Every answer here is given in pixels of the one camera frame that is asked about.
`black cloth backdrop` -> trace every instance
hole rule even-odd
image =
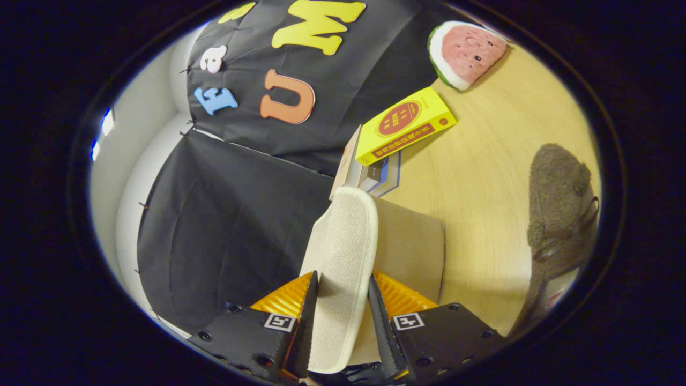
[[[225,141],[335,175],[343,147],[359,124],[436,80],[427,54],[429,34],[446,17],[460,18],[415,0],[364,3],[367,6],[356,21],[342,23],[348,30],[338,34],[343,42],[332,56],[300,45],[272,47],[277,30],[303,21],[288,13],[292,1],[262,0],[240,19],[222,24],[218,23],[222,15],[213,19],[189,59],[188,100],[196,126]],[[201,70],[203,53],[221,45],[228,47],[222,68],[214,74]],[[280,103],[298,103],[292,91],[265,90],[269,69],[312,86],[316,101],[305,122],[287,124],[260,116],[265,94]],[[193,95],[198,87],[227,88],[238,107],[209,115]]]
[[[191,130],[141,220],[138,263],[154,311],[195,333],[298,277],[331,177]]]

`brown slipper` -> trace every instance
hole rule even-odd
[[[586,165],[562,146],[541,146],[529,179],[531,280],[511,334],[545,316],[567,292],[590,257],[599,208]]]

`watermelon slice plush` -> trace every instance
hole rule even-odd
[[[447,21],[431,32],[428,48],[441,80],[465,91],[503,57],[507,42],[474,24]]]

